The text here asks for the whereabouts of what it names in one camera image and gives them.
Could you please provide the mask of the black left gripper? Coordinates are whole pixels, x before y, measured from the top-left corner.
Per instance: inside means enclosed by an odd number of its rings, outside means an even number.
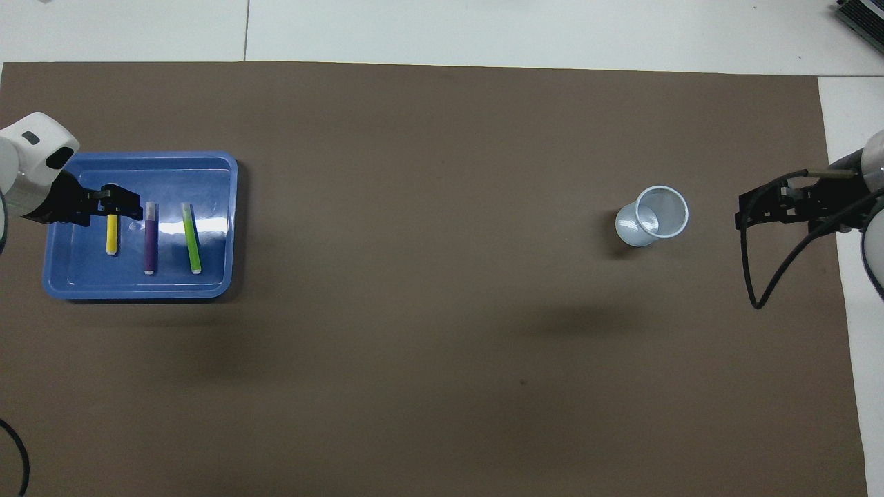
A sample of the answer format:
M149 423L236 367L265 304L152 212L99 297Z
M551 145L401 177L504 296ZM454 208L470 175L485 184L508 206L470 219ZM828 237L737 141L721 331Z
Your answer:
M40 224L89 227L91 216L118 216L142 221L144 208L139 206L139 195L133 191L117 184L105 184L97 190L84 188L72 173L61 170L47 198L22 218Z

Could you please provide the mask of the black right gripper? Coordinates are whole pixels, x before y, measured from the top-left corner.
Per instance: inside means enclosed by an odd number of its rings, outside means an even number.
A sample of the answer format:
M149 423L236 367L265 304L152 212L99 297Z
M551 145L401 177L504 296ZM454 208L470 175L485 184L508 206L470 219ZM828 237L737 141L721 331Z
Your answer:
M792 182L771 182L739 195L739 211L733 215L733 227L745 230L756 224L793 224L808 222L808 232L818 228L828 217L834 216L853 202L870 194L861 174L860 157L844 157L830 169L855 173L850 179L820 179L805 192L794 188ZM809 211L795 208L809 200Z

